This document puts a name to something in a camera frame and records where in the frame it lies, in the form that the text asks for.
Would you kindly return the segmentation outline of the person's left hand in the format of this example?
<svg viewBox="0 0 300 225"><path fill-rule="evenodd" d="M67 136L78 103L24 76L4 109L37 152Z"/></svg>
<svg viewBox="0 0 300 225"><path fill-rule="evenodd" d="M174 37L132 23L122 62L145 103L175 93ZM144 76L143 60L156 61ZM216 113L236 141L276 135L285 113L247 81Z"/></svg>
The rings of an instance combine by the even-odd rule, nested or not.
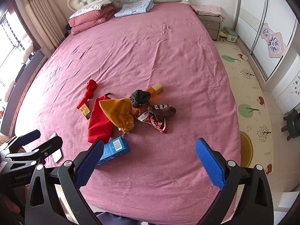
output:
<svg viewBox="0 0 300 225"><path fill-rule="evenodd" d="M29 188L24 185L23 186L23 197L25 200L27 200L27 195L29 192ZM20 208L14 203L12 202L5 194L1 194L1 197L4 201L4 203L6 204L7 208L14 213L20 213Z"/></svg>

